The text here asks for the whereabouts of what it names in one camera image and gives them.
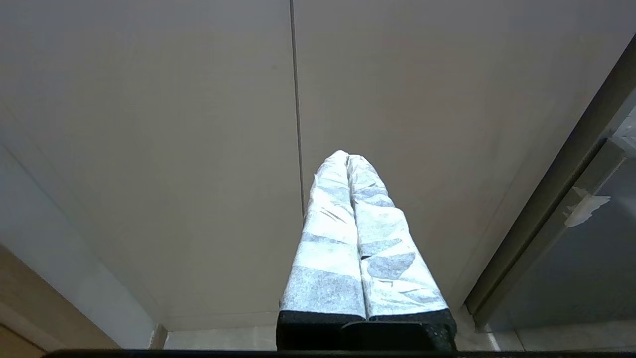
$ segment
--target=floor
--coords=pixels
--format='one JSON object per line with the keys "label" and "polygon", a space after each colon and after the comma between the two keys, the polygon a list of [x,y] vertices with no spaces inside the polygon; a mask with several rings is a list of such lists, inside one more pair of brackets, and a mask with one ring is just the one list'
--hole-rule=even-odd
{"label": "floor", "polygon": [[[636,320],[477,333],[465,307],[453,314],[458,350],[636,351]],[[166,349],[276,349],[276,326],[171,332]]]}

